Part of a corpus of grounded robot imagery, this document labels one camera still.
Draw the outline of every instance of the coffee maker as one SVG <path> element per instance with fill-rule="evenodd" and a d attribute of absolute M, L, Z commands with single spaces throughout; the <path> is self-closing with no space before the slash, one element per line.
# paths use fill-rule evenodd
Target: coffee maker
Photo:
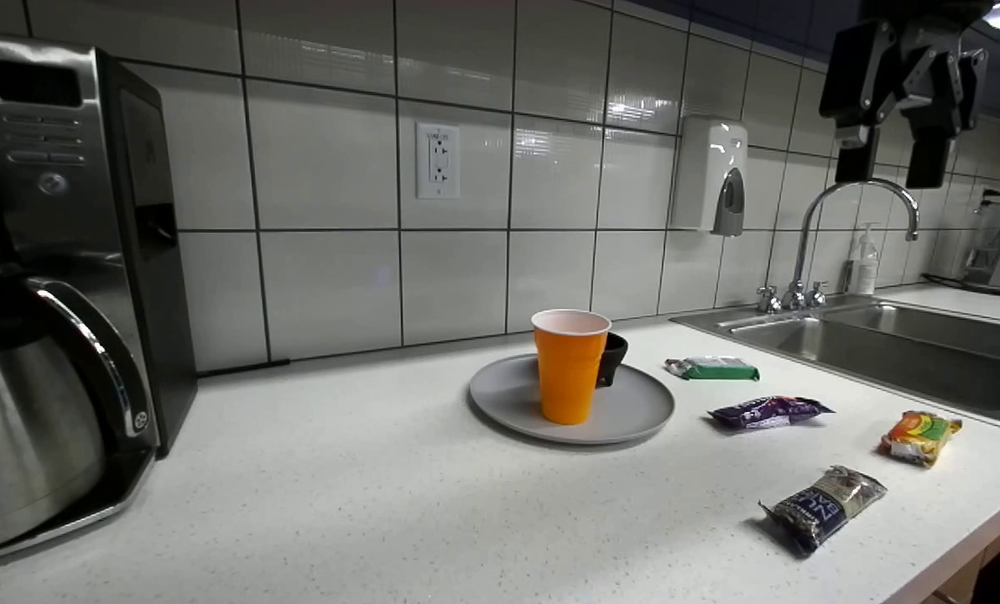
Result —
<path fill-rule="evenodd" d="M 0 38 L 0 560 L 116 516 L 191 398 L 157 90 Z"/>

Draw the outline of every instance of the purple wrapper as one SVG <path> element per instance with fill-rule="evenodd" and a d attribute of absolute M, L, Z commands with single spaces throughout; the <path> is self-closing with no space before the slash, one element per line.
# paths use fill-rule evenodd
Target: purple wrapper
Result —
<path fill-rule="evenodd" d="M 766 397 L 766 398 L 752 398 L 742 405 L 721 405 L 716 414 L 707 414 L 707 419 L 718 429 L 749 429 L 749 425 L 761 425 L 761 423 L 804 423 L 814 419 L 823 414 L 831 414 L 830 405 L 823 405 L 818 398 L 804 398 L 804 397 Z"/>

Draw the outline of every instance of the stainless steel sink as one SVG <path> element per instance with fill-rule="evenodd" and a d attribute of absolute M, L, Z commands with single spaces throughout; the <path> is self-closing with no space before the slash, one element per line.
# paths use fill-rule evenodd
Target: stainless steel sink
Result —
<path fill-rule="evenodd" d="M 734 342 L 938 398 L 1000 425 L 1000 325 L 877 298 L 784 315 L 677 318 Z"/>

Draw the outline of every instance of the cup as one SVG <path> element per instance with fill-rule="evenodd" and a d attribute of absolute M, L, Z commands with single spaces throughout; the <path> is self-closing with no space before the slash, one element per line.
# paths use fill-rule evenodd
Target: cup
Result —
<path fill-rule="evenodd" d="M 545 310 L 529 321 L 538 345 L 540 417 L 559 425 L 592 419 L 612 321 L 577 310 Z"/>
<path fill-rule="evenodd" d="M 602 370 L 597 370 L 597 388 L 606 388 L 613 381 L 613 370 L 620 370 L 626 354 L 626 340 L 617 332 L 606 332 Z"/>

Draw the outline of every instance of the backsplash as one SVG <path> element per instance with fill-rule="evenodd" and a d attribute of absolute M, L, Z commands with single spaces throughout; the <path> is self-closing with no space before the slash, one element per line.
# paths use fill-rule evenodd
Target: backsplash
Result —
<path fill-rule="evenodd" d="M 752 302 L 794 264 L 831 180 L 823 65 L 626 0 L 0 0 L 0 30 L 101 44 L 163 94 L 202 370 Z M 742 238 L 668 228 L 685 118 L 742 119 Z M 419 125 L 456 128 L 456 198 L 419 198 Z M 878 173 L 904 178 L 888 119 Z M 877 187 L 823 211 L 812 278 L 851 231 L 878 286 L 959 264 L 1000 118 L 963 134 L 924 235 Z"/>

